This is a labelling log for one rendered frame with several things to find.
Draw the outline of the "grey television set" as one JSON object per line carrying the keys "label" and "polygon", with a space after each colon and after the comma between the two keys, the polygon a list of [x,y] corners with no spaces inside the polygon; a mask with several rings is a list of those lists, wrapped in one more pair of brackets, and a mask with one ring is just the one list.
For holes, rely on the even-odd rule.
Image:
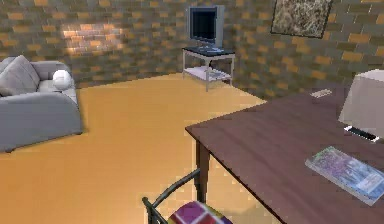
{"label": "grey television set", "polygon": [[187,36],[191,40],[221,48],[223,45],[225,6],[190,6],[186,9]]}

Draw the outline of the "black chair with colourful cushion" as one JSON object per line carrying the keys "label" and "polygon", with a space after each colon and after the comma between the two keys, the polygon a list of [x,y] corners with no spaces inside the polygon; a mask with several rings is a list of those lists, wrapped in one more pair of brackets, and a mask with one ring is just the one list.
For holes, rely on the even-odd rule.
{"label": "black chair with colourful cushion", "polygon": [[165,199],[187,182],[194,180],[195,188],[199,189],[199,177],[200,169],[197,168],[166,188],[153,203],[147,197],[143,197],[142,202],[147,211],[148,224],[233,224],[222,213],[200,201],[191,201],[182,205],[168,219],[165,219],[157,210]]}

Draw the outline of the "pale remote control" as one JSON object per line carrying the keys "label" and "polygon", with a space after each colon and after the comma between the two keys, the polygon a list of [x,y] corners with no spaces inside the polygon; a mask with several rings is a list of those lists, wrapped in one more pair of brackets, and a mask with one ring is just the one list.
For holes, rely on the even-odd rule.
{"label": "pale remote control", "polygon": [[322,90],[319,90],[319,91],[316,91],[316,92],[313,92],[311,93],[310,95],[312,97],[315,97],[315,98],[321,98],[323,96],[327,96],[327,95],[330,95],[332,94],[332,91],[329,90],[329,89],[322,89]]}

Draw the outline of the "dark brown wooden table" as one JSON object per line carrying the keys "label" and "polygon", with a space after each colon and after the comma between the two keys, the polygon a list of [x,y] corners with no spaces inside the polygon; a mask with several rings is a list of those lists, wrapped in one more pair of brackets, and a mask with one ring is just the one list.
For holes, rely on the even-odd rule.
{"label": "dark brown wooden table", "polygon": [[384,144],[343,130],[344,91],[291,95],[188,126],[200,169],[198,199],[207,193],[215,158],[283,224],[384,224],[384,197],[368,206],[311,171],[305,160],[328,146],[384,171]]}

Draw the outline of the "white metal television stand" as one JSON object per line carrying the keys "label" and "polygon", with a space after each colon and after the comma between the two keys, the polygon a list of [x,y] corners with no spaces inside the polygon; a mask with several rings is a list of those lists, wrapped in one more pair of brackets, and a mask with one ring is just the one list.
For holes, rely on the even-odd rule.
{"label": "white metal television stand", "polygon": [[[203,66],[186,67],[186,57],[192,56],[204,61]],[[182,49],[182,77],[186,74],[196,77],[205,82],[206,90],[209,90],[209,84],[215,81],[228,81],[232,84],[234,78],[235,52],[216,47],[184,47]],[[213,61],[230,59],[230,73],[214,69],[211,66]]]}

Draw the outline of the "framed brown wall picture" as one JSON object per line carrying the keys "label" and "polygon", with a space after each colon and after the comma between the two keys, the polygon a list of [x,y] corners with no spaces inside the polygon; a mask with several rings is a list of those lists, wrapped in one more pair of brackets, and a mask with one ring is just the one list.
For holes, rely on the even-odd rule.
{"label": "framed brown wall picture", "polygon": [[275,0],[271,34],[321,39],[333,0]]}

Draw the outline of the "grey sofa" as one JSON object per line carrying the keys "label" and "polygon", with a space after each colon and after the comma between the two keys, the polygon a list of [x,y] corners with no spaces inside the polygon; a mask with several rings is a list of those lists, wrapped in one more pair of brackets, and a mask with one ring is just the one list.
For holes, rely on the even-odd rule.
{"label": "grey sofa", "polygon": [[[0,73],[14,58],[0,61]],[[83,132],[73,77],[66,90],[53,85],[53,74],[69,67],[59,61],[29,62],[40,77],[37,91],[0,95],[0,152]]]}

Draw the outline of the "white ball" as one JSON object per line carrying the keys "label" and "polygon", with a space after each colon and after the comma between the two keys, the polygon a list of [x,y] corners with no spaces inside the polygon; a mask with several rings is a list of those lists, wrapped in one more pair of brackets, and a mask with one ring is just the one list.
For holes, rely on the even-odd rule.
{"label": "white ball", "polygon": [[72,78],[68,71],[57,70],[53,74],[53,85],[59,90],[66,90],[72,84]]}

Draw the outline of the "grey sofa pillow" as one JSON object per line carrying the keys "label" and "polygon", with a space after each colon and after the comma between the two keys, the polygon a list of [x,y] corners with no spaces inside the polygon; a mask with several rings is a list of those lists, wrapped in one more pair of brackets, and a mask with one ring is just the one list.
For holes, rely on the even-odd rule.
{"label": "grey sofa pillow", "polygon": [[40,77],[32,64],[17,56],[0,73],[0,95],[3,97],[36,92]]}

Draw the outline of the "colourful flat book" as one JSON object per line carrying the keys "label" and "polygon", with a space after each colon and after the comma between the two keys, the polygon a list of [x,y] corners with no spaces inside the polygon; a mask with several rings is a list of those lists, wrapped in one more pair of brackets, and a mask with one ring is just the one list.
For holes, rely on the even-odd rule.
{"label": "colourful flat book", "polygon": [[305,165],[338,187],[372,206],[384,195],[384,173],[329,146]]}

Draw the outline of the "beige carton box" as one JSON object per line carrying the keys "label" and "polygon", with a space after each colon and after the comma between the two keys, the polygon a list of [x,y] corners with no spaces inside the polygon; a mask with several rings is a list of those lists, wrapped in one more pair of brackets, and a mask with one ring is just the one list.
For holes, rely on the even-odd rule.
{"label": "beige carton box", "polygon": [[354,77],[339,121],[384,138],[384,70],[370,70]]}

